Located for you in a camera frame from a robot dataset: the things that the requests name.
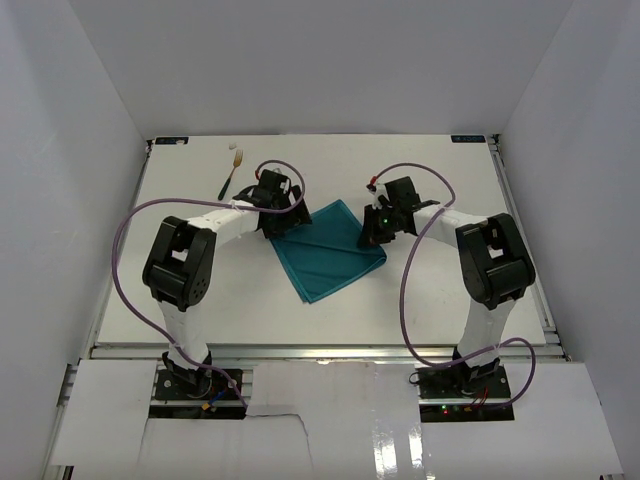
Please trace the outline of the teal cloth napkin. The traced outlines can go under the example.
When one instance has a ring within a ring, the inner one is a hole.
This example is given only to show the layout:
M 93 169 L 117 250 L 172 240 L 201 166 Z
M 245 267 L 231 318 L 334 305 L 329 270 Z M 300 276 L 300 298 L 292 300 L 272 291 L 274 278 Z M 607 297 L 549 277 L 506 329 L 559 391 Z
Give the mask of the teal cloth napkin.
M 383 248 L 357 246 L 362 225 L 343 201 L 314 212 L 311 220 L 271 241 L 303 302 L 320 301 L 386 262 Z

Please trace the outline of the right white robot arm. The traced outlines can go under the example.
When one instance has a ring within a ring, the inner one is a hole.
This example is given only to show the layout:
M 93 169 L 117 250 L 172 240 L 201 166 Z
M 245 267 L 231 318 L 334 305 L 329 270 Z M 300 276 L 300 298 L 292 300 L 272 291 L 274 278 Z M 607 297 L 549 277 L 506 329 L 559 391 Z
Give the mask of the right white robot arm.
M 425 367 L 446 372 L 459 392 L 474 393 L 497 373 L 507 320 L 536 279 L 515 220 L 507 213 L 482 217 L 457 211 L 452 202 L 423 201 L 408 176 L 387 183 L 374 176 L 367 189 L 373 202 L 364 208 L 360 248 L 387 244 L 398 233 L 416 237 L 400 281 L 400 328 L 407 349 Z M 425 238 L 457 251 L 463 284 L 470 297 L 464 331 L 452 359 L 439 365 L 420 357 L 410 341 L 406 322 L 405 297 L 411 264 Z

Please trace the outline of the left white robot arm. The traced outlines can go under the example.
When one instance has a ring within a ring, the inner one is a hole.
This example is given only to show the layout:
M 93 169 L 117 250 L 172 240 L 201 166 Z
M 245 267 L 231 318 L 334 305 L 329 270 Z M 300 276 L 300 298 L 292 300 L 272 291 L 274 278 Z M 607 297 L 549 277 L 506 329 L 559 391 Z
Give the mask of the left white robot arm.
M 304 188 L 279 170 L 265 169 L 257 183 L 221 208 L 181 219 L 165 218 L 143 268 L 142 280 L 156 300 L 169 336 L 163 364 L 176 386 L 192 398 L 212 389 L 210 350 L 203 320 L 195 312 L 212 281 L 216 249 L 250 232 L 267 239 L 312 222 L 303 200 Z

